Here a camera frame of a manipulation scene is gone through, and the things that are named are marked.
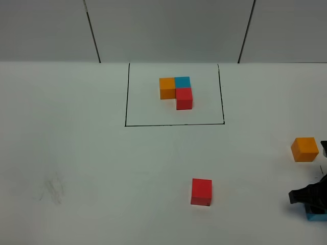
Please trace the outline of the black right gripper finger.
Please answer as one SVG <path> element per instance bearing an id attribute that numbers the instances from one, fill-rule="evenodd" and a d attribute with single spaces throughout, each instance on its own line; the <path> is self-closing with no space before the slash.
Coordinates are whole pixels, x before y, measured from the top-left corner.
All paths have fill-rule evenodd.
<path id="1" fill-rule="evenodd" d="M 289 192 L 291 204 L 302 203 L 321 210 L 326 210 L 326 175 L 317 183 Z"/>
<path id="2" fill-rule="evenodd" d="M 327 157 L 327 141 L 326 140 L 322 140 L 321 142 L 322 148 L 323 148 L 323 155 L 325 157 Z"/>

